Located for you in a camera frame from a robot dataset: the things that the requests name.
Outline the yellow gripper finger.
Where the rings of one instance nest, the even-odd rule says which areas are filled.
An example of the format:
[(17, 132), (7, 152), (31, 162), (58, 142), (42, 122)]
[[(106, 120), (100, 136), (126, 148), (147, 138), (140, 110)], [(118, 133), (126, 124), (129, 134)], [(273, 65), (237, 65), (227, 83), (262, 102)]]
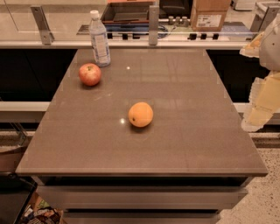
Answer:
[(260, 32), (257, 34), (250, 43), (245, 45), (240, 51), (239, 54), (249, 58), (258, 58), (259, 57), (259, 49), (260, 44), (263, 38), (264, 32)]
[(264, 79), (256, 77), (248, 99), (241, 127), (256, 132), (280, 109), (280, 72), (270, 71)]

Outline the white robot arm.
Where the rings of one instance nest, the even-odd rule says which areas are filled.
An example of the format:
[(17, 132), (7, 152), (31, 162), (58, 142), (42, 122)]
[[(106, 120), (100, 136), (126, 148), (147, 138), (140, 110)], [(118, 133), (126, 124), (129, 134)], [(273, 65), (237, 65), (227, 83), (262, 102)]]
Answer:
[(248, 105), (245, 108), (241, 127), (247, 132), (261, 129), (280, 109), (280, 20), (276, 17), (253, 40), (240, 50), (240, 55), (258, 58), (260, 65), (269, 70), (261, 79), (252, 83)]

